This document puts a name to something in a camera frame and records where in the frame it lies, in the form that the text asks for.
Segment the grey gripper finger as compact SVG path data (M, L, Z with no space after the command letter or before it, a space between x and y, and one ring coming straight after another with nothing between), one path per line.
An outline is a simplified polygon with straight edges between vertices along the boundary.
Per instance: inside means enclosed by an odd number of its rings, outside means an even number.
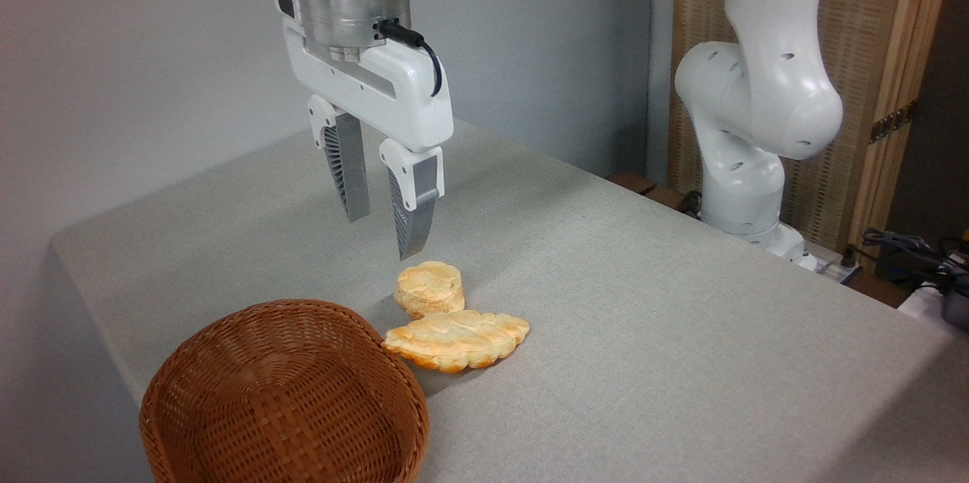
M435 203L445 194L443 152L440 146L409 151L394 139L385 139L379 152L390 179L397 248L404 261L425 248Z
M324 151L348 220L367 217L370 204L360 121L318 95L310 97L307 110L314 142Z

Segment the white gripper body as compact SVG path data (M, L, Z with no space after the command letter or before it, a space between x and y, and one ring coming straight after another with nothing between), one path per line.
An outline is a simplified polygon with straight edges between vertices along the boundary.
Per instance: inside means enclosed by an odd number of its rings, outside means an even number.
M454 132L449 80L441 60L391 40L337 61L304 31L298 0L276 0L295 77L313 94L352 114L409 151L429 151Z

